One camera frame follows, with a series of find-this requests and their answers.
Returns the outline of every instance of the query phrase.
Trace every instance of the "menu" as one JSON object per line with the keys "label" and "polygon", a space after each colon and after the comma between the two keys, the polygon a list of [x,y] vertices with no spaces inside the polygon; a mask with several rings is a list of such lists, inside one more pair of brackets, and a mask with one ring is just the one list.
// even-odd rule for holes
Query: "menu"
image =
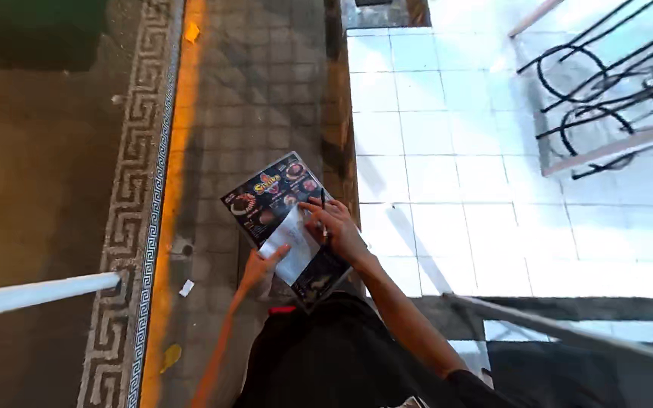
{"label": "menu", "polygon": [[[320,246],[304,228],[299,201],[321,198],[322,183],[296,152],[271,163],[221,198],[251,245],[267,257],[278,246],[292,249],[276,274],[294,291],[307,311],[325,298],[350,271],[348,262]],[[325,192],[326,199],[331,195]]]}

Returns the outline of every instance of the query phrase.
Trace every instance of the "receipt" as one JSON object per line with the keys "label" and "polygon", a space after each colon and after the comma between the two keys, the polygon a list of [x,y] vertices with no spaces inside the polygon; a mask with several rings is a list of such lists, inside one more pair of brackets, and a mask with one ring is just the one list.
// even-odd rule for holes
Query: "receipt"
{"label": "receipt", "polygon": [[276,274],[282,278],[286,284],[291,286],[306,269],[314,255],[319,252],[319,243],[317,243],[304,227],[304,212],[294,206],[293,209],[281,222],[266,242],[261,246],[258,253],[264,258],[268,258],[276,252],[277,248],[289,244],[291,250],[286,254],[284,259],[277,264]]}

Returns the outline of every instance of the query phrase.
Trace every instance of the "pen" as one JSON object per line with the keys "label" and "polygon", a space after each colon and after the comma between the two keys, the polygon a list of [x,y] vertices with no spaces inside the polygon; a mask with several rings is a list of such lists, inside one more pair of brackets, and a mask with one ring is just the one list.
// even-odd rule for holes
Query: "pen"
{"label": "pen", "polygon": [[[322,210],[324,209],[324,204],[327,202],[327,200],[324,198],[324,188],[322,187]],[[327,226],[322,223],[322,228],[323,228],[323,237],[324,237],[324,243],[327,243],[327,240],[329,239],[329,235],[327,234]]]}

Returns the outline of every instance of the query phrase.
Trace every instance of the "greek key pattern border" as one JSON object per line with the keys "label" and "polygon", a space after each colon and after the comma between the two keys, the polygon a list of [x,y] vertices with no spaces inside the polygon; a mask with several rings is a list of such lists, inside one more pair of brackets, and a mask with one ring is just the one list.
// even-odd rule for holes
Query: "greek key pattern border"
{"label": "greek key pattern border", "polygon": [[184,0],[143,0],[77,408],[139,405]]}

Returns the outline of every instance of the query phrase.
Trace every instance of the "paper scrap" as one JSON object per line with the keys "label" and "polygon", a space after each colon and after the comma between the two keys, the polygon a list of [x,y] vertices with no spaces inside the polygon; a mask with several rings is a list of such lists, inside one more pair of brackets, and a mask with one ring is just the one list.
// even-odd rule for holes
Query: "paper scrap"
{"label": "paper scrap", "polygon": [[166,355],[162,359],[162,368],[160,369],[160,374],[163,374],[167,369],[176,364],[178,360],[181,359],[182,353],[183,348],[181,348],[178,344],[173,344],[172,346],[168,347],[166,350]]}
{"label": "paper scrap", "polygon": [[188,279],[186,280],[186,283],[183,283],[183,289],[181,289],[181,291],[178,293],[180,293],[181,296],[185,298],[188,295],[188,293],[190,293],[190,290],[193,289],[194,286],[195,283],[193,283],[190,279]]}
{"label": "paper scrap", "polygon": [[200,34],[200,29],[198,26],[193,22],[188,23],[188,28],[186,29],[185,33],[186,40],[191,43],[195,43],[195,40],[198,38],[198,34]]}

